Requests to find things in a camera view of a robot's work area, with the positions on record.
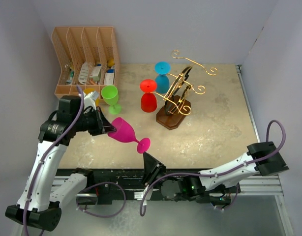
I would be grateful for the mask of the magenta wine glass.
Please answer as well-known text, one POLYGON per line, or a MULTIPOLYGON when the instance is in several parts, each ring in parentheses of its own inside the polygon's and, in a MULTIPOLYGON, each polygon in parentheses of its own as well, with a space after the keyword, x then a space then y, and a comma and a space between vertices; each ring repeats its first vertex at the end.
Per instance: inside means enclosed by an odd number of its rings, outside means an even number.
POLYGON ((116 131, 108 134, 110 138, 121 143, 136 142, 139 154, 146 152, 150 148, 151 140, 149 138, 138 140, 134 128, 123 118, 118 117, 114 119, 111 125, 116 128, 116 131))

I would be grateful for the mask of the green wine glass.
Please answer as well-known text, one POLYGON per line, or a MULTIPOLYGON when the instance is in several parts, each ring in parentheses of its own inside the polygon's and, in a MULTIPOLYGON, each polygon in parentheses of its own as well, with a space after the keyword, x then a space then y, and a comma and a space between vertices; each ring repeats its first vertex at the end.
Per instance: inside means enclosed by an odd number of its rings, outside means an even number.
POLYGON ((109 105, 109 113, 117 115, 121 112, 121 105, 118 104, 119 93, 118 89, 113 85, 104 86, 101 90, 101 96, 105 103, 109 105))

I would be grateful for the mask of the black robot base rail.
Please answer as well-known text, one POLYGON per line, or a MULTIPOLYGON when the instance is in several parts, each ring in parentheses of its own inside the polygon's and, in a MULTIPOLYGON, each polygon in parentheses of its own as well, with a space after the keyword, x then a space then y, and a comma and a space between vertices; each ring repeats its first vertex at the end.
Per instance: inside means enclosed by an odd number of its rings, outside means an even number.
MULTIPOLYGON (((110 205, 113 201, 126 199, 133 201, 134 192, 142 192, 142 169, 92 169, 87 183, 90 190, 76 198, 79 205, 110 205)), ((168 177, 158 182, 148 192, 151 201, 195 201, 211 203, 225 208, 240 193, 239 184, 225 187, 224 184, 207 191, 198 177, 168 177)))

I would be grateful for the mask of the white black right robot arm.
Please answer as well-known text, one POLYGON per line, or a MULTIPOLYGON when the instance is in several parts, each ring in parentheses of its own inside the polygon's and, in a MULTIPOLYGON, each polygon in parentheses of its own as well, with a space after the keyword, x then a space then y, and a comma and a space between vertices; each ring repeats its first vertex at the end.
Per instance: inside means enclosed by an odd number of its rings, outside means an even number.
POLYGON ((272 176, 288 170, 287 164, 279 151, 285 144, 281 140, 279 146, 273 142, 251 144, 247 152, 235 160, 219 167, 201 170, 198 173, 167 173, 166 167, 150 154, 144 152, 144 191, 140 195, 143 205, 151 198, 152 191, 159 189, 163 198, 173 201, 200 201, 211 191, 224 192, 248 177, 260 174, 272 176))

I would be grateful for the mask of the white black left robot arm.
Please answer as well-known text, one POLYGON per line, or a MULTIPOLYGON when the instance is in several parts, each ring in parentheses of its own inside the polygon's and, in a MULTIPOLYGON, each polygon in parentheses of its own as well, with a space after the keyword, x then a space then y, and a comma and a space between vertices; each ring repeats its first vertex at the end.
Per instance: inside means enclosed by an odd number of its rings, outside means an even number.
POLYGON ((24 228, 51 232, 60 221, 63 207, 80 191, 89 193, 94 189, 93 171, 77 168, 64 184, 51 191, 59 163, 77 132, 97 136, 116 131, 95 100, 94 92, 84 98, 74 95, 60 98, 58 109, 40 127, 31 174, 17 204, 6 208, 7 218, 24 228))

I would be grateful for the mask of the yellow wine glass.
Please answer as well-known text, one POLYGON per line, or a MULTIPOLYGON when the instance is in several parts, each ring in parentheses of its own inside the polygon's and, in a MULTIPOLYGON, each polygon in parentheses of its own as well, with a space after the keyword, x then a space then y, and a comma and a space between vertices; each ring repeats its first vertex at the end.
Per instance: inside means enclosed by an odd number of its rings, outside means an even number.
POLYGON ((99 105, 99 92, 96 91, 94 88, 86 88, 84 90, 85 96, 85 107, 89 105, 95 105, 98 107, 99 105))

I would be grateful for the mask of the red wine glass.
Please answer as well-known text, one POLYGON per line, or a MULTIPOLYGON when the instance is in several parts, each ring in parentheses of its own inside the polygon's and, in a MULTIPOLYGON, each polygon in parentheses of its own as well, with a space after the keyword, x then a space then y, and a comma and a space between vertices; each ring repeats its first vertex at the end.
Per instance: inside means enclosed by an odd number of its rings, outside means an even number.
POLYGON ((141 109, 146 113, 154 112, 157 108, 155 92, 157 84, 152 79, 145 79, 140 83, 140 89, 144 92, 141 97, 141 109))

